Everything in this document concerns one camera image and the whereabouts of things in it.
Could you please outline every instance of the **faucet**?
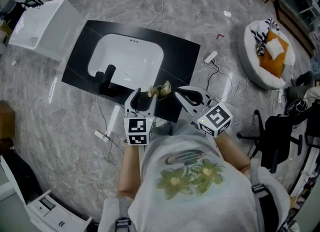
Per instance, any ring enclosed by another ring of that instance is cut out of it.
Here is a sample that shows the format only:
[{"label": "faucet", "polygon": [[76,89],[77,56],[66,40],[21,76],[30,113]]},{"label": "faucet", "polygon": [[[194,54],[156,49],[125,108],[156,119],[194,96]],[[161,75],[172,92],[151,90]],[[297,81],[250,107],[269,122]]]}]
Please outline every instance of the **faucet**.
[{"label": "faucet", "polygon": [[[110,81],[111,81],[115,71],[116,71],[116,67],[114,65],[109,65],[106,68],[106,71],[103,75],[102,81],[99,86],[99,94],[106,95],[106,96],[110,95],[111,92],[109,89],[109,84],[110,84]],[[99,78],[99,77],[101,77],[101,74],[102,74],[102,72],[97,72],[95,77]]]}]

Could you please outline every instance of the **orange cushion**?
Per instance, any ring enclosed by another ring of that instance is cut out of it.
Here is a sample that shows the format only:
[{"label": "orange cushion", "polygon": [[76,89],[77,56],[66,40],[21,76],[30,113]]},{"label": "orange cushion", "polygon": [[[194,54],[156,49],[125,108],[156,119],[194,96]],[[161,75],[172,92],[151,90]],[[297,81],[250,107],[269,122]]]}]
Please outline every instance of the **orange cushion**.
[{"label": "orange cushion", "polygon": [[260,67],[269,71],[272,75],[276,76],[277,78],[280,78],[283,67],[284,67],[285,57],[286,57],[289,44],[286,41],[284,41],[282,38],[277,36],[275,33],[273,33],[271,30],[269,30],[266,42],[269,42],[275,38],[278,38],[284,52],[279,54],[275,58],[275,60],[273,60],[268,50],[264,49],[264,56],[258,55],[258,57],[260,60]]}]

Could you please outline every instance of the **person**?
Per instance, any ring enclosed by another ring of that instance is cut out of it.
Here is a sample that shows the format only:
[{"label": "person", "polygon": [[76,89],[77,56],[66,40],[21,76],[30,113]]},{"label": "person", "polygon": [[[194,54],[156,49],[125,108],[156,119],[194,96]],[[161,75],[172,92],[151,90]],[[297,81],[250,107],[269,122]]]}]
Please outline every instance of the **person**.
[{"label": "person", "polygon": [[[138,147],[126,147],[117,196],[104,201],[98,232],[259,231],[251,161],[226,132],[214,139],[224,160],[183,120],[157,127],[151,140],[141,168]],[[272,192],[281,225],[289,195],[264,167],[257,175]]]}]

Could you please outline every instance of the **marble floor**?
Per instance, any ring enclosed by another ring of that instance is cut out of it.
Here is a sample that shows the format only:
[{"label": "marble floor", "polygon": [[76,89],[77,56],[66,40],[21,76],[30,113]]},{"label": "marble floor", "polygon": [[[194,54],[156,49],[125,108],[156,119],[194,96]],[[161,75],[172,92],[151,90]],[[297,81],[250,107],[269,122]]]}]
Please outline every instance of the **marble floor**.
[{"label": "marble floor", "polygon": [[[156,11],[161,9],[160,0],[68,1],[86,20],[140,27],[147,26],[155,17],[149,6],[154,6]],[[201,45],[194,73],[190,75],[190,85],[207,86],[208,78],[215,70],[205,67],[203,60],[216,50],[220,71],[232,79],[232,93],[225,101],[235,123],[265,106],[270,96],[266,107],[260,110],[262,118],[266,120],[272,114],[283,113],[283,107],[274,102],[278,98],[277,91],[262,90],[249,82],[244,92],[245,78],[234,97],[240,80],[245,76],[237,52],[239,29],[254,20],[276,19],[272,2],[164,0],[163,9],[163,15],[149,29]],[[224,11],[230,12],[231,17],[225,16]],[[297,77],[309,70],[310,59],[281,25],[280,30],[293,45],[296,55],[293,76]],[[224,37],[216,39],[217,34]],[[95,130],[104,131],[105,128],[95,95],[61,83],[55,85],[50,100],[51,83],[56,77],[58,82],[61,81],[67,61],[68,58],[57,62],[20,47],[8,46],[0,59],[0,99],[7,101],[16,112],[16,150],[31,166],[42,189],[51,189],[70,209],[83,217],[93,216],[99,222],[104,199],[116,193],[122,156],[117,148],[94,135]],[[215,97],[220,99],[230,90],[230,81],[224,74],[218,73],[211,78],[208,91]],[[107,99],[98,97],[97,100],[112,131],[111,138],[124,150],[124,110]],[[191,119],[185,111],[180,117]],[[304,129],[305,124],[299,125],[293,135],[303,133]],[[252,150],[252,142],[237,139],[237,131],[244,135],[258,133],[257,120],[250,116],[228,129],[231,137],[248,153]],[[289,159],[278,166],[274,176],[286,189],[290,189],[298,175],[306,152],[307,148],[303,146],[302,154],[297,156],[297,146],[293,145]]]}]

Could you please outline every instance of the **crumpled paper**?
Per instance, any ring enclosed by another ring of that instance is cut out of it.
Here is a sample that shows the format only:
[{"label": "crumpled paper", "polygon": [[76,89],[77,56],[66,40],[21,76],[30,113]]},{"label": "crumpled paper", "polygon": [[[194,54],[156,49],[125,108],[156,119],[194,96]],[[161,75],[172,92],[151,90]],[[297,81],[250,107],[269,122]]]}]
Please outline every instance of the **crumpled paper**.
[{"label": "crumpled paper", "polygon": [[164,85],[159,85],[157,87],[150,86],[147,93],[150,98],[154,94],[156,94],[158,97],[165,97],[171,93],[171,84],[169,81],[166,81]]}]

